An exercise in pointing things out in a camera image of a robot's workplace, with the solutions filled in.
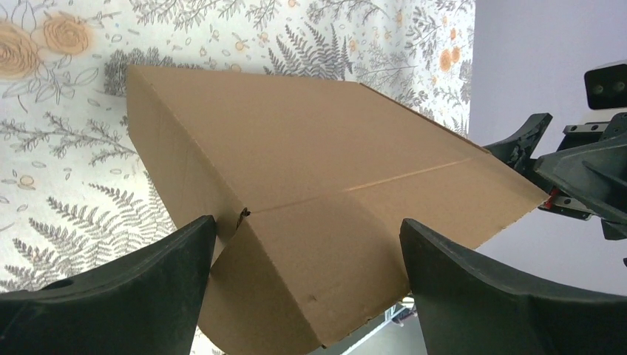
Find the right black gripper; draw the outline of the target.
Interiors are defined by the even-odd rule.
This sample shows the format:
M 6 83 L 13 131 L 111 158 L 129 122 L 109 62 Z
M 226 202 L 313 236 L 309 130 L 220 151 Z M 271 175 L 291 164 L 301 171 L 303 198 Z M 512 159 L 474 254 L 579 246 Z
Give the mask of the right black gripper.
M 549 113 L 530 115 L 512 135 L 484 148 L 547 194 L 562 195 L 561 205 L 584 207 L 601 219 L 607 240 L 626 238 L 626 62 L 604 64 L 584 75 L 592 110 L 618 109 L 608 122 L 574 125 L 566 136 L 594 137 L 582 145 L 532 153 L 552 120 Z

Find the brown cardboard box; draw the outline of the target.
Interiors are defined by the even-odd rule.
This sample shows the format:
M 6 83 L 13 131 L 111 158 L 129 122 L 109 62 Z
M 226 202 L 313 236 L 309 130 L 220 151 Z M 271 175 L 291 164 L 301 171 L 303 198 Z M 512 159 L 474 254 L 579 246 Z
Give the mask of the brown cardboard box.
M 216 220 L 198 325 L 227 354 L 309 354 L 406 297 L 405 218 L 475 249 L 547 198 L 356 82 L 131 65 L 126 106 L 174 224 Z

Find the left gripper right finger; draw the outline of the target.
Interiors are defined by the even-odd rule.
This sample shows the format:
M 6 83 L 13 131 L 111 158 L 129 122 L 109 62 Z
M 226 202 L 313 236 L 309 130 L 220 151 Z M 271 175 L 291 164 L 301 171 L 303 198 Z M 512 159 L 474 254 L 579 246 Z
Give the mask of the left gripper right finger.
M 410 218 L 400 243 L 429 354 L 624 354 L 626 298 L 563 285 Z

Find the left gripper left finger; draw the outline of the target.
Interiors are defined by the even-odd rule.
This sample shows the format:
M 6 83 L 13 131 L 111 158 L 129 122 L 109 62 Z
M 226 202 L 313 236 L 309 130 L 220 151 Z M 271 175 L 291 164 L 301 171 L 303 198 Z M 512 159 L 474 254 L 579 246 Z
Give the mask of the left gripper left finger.
M 3 354 L 188 354 L 216 223 L 202 216 L 162 240 L 38 291 L 1 295 Z

